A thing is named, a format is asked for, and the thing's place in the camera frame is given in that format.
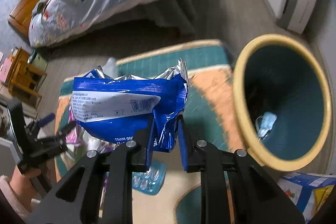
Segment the left hand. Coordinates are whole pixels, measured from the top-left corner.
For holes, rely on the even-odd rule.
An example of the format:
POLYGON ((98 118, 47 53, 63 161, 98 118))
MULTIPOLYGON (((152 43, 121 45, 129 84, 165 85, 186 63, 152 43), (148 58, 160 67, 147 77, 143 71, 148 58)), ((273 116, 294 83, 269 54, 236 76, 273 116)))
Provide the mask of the left hand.
POLYGON ((37 190, 31 183, 31 178, 37 177, 40 174, 40 169, 30 169, 25 174, 22 174, 16 166, 9 182, 17 200, 28 212, 32 211, 31 201, 37 194, 37 190))

